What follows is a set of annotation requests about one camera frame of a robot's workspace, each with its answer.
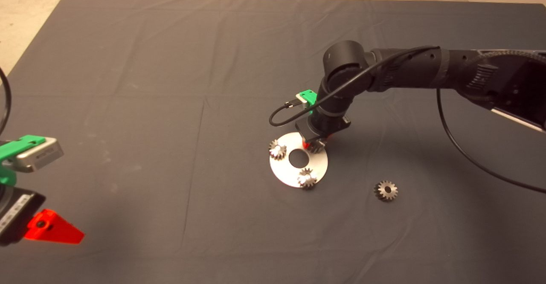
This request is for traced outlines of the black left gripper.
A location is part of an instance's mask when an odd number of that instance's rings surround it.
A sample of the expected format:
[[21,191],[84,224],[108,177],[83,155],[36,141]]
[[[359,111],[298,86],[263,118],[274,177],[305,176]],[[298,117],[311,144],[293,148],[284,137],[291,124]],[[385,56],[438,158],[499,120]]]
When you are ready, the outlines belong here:
[[46,196],[23,188],[0,189],[0,245],[30,241],[80,244],[84,232],[50,209],[37,210]]

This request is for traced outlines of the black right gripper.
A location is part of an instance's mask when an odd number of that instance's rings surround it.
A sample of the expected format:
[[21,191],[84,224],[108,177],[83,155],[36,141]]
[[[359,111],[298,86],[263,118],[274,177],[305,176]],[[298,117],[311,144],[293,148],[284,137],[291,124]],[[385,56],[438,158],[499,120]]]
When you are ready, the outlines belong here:
[[302,137],[303,149],[308,149],[310,142],[325,139],[332,140],[334,133],[347,129],[351,121],[346,116],[308,116],[298,119],[295,128]]

